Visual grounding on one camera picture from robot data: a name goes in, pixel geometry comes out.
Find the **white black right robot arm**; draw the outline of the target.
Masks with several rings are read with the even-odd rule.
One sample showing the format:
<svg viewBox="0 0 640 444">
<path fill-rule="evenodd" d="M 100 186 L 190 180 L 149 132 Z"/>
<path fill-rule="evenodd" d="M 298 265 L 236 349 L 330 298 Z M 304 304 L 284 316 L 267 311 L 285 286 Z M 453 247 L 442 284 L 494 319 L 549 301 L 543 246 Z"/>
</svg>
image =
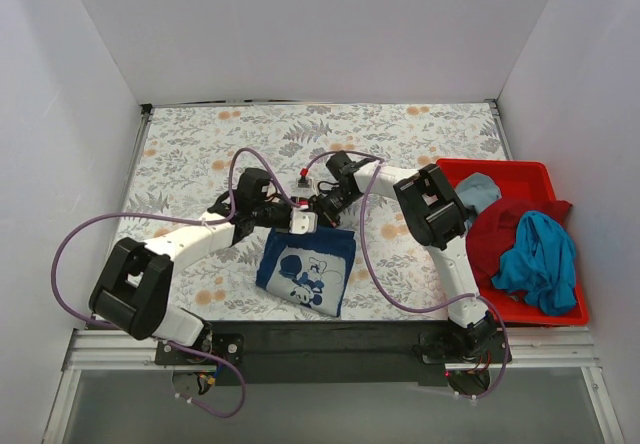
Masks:
<svg viewBox="0 0 640 444">
<path fill-rule="evenodd" d="M 429 354 L 475 361 L 490 354 L 498 324 L 479 297 L 466 249 L 467 209 L 435 164 L 403 169 L 364 155 L 354 161 L 345 151 L 324 154 L 335 181 L 331 190 L 310 198 L 318 223 L 336 228 L 341 214 L 371 194 L 395 200 L 413 239 L 426 248 L 440 279 L 450 330 L 427 347 Z"/>
</svg>

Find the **navy blue t shirt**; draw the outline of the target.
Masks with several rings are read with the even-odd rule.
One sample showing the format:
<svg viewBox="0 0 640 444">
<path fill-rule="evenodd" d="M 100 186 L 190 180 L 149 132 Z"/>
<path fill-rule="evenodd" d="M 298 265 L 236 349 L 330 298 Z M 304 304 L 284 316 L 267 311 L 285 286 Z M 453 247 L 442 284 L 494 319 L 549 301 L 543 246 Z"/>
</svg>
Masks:
<svg viewBox="0 0 640 444">
<path fill-rule="evenodd" d="M 355 233 L 320 227 L 294 235 L 269 232 L 256 286 L 293 304 L 338 318 L 355 262 Z"/>
</svg>

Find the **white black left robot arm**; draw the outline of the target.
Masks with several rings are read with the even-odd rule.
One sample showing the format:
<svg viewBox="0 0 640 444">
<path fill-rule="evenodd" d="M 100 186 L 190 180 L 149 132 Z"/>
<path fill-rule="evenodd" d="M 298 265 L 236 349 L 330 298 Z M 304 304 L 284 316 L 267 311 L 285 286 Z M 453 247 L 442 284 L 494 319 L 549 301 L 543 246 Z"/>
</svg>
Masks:
<svg viewBox="0 0 640 444">
<path fill-rule="evenodd" d="M 272 186 L 265 170 L 249 168 L 195 225 L 145 241 L 120 239 L 89 298 L 91 311 L 137 340 L 172 341 L 188 362 L 205 362 L 213 350 L 211 328 L 170 303 L 172 279 L 257 227 L 288 229 L 293 205 L 280 193 L 270 195 Z"/>
</svg>

